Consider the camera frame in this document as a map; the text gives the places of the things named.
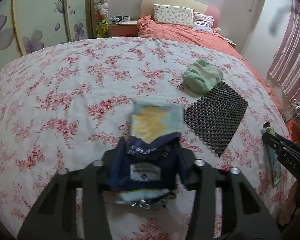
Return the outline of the floral hand cream tube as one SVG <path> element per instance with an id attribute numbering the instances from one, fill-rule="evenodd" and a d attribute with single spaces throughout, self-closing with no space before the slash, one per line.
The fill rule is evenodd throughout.
<path id="1" fill-rule="evenodd" d="M 265 145 L 270 161 L 273 184 L 274 186 L 276 186 L 281 181 L 281 164 L 277 160 L 277 154 L 275 149 L 272 148 L 272 146 L 275 146 L 276 144 L 274 142 L 269 143 L 271 139 L 270 135 L 275 136 L 275 131 L 270 125 L 270 122 L 265 122 L 263 124 L 262 141 Z"/>

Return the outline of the dark blue snack bag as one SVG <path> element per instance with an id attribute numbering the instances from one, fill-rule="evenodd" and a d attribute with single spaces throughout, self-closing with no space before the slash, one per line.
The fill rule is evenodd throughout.
<path id="1" fill-rule="evenodd" d="M 118 143 L 111 167 L 117 204 L 149 209 L 175 198 L 176 176 L 186 172 L 179 142 L 182 130 L 182 105 L 134 102 L 129 137 Z"/>

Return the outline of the orange laundry basket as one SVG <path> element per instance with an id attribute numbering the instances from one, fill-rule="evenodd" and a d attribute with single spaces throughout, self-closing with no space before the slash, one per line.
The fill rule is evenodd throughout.
<path id="1" fill-rule="evenodd" d="M 295 121 L 289 121 L 287 123 L 288 133 L 290 135 L 291 141 L 300 145 L 300 126 Z"/>

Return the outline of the pink striped curtain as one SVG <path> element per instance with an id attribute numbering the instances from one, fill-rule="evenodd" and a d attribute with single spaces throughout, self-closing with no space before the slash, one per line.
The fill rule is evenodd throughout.
<path id="1" fill-rule="evenodd" d="M 300 3 L 292 0 L 287 29 L 281 46 L 268 69 L 290 101 L 300 100 Z"/>

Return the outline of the floral white bedsheet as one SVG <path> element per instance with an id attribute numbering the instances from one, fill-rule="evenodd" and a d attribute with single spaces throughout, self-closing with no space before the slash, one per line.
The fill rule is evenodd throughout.
<path id="1" fill-rule="evenodd" d="M 270 212 L 294 177 L 273 184 L 262 143 L 270 122 L 288 137 L 282 108 L 227 42 L 189 44 L 158 38 L 103 38 L 59 44 L 20 57 L 0 72 L 0 220 L 16 236 L 30 208 L 61 167 L 78 170 L 129 135 L 135 100 L 188 107 L 198 96 L 182 74 L 196 60 L 216 65 L 247 102 L 232 141 L 218 157 L 189 128 L 180 143 L 223 170 L 239 167 Z"/>

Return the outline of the green towel sock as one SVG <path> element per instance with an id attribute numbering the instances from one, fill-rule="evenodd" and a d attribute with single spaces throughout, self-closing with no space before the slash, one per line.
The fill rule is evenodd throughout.
<path id="1" fill-rule="evenodd" d="M 206 94 L 223 80 L 223 72 L 214 64 L 197 60 L 182 74 L 189 89 L 197 94 Z"/>

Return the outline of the right nightstand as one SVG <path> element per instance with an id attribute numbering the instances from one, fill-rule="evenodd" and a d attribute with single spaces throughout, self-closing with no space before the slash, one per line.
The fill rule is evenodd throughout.
<path id="1" fill-rule="evenodd" d="M 235 49 L 237 47 L 237 44 L 235 44 L 235 42 L 233 42 L 229 38 L 227 38 L 227 37 L 223 37 L 223 38 L 226 40 L 226 42 L 228 42 L 230 44 L 230 46 L 232 46 L 232 48 Z"/>

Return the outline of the striped pink pillow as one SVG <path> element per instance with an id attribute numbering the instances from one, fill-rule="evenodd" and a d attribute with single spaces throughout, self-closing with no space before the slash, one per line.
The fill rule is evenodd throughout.
<path id="1" fill-rule="evenodd" d="M 207 33 L 213 33 L 213 23 L 215 18 L 213 16 L 207 16 L 200 12 L 194 12 L 194 24 L 193 27 L 197 31 L 204 31 Z"/>

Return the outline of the floral white pillow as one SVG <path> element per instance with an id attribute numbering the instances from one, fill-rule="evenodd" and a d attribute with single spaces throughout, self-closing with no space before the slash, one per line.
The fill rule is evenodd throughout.
<path id="1" fill-rule="evenodd" d="M 154 20 L 156 23 L 182 25 L 193 28 L 193 9 L 174 5 L 154 5 Z"/>

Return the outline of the coral red duvet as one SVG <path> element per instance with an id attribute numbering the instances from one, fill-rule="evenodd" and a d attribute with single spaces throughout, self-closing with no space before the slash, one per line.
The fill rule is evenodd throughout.
<path id="1" fill-rule="evenodd" d="M 207 33 L 183 25 L 155 23 L 150 15 L 138 19 L 137 27 L 139 30 L 139 37 L 160 38 L 195 44 L 201 47 L 220 51 L 239 59 L 261 83 L 279 112 L 281 114 L 283 113 L 283 105 L 280 102 L 275 90 L 273 90 L 263 76 L 255 68 L 253 68 L 252 65 L 239 52 L 237 52 L 221 34 L 216 31 L 216 29 L 213 30 L 213 33 Z"/>

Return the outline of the left pink nightstand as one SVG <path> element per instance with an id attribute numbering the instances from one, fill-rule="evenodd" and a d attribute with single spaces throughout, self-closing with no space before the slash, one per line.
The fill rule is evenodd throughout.
<path id="1" fill-rule="evenodd" d="M 119 22 L 110 25 L 111 37 L 138 37 L 137 21 Z"/>

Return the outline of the flower pattern wardrobe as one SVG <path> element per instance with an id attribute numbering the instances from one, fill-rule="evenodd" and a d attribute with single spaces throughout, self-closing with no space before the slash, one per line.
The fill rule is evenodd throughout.
<path id="1" fill-rule="evenodd" d="M 91 37 L 89 0 L 1 0 L 0 71 L 45 47 Z"/>

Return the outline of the white mug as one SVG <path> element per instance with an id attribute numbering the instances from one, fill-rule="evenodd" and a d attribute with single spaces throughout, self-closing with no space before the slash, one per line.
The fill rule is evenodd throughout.
<path id="1" fill-rule="evenodd" d="M 130 16 L 129 15 L 126 15 L 123 17 L 123 22 L 129 22 L 130 21 Z"/>

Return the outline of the beige pink headboard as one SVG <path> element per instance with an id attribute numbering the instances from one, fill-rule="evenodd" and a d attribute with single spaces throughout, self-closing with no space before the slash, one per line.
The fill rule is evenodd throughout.
<path id="1" fill-rule="evenodd" d="M 218 28 L 220 10 L 195 0 L 141 0 L 140 17 L 151 15 L 151 17 L 154 18 L 153 7 L 155 4 L 175 5 L 194 9 L 202 14 L 214 17 L 213 27 Z"/>

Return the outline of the hanging plush toys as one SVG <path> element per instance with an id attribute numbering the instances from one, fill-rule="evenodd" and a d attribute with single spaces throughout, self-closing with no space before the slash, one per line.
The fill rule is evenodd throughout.
<path id="1" fill-rule="evenodd" d="M 96 38 L 108 37 L 109 20 L 108 0 L 93 0 L 94 29 Z"/>

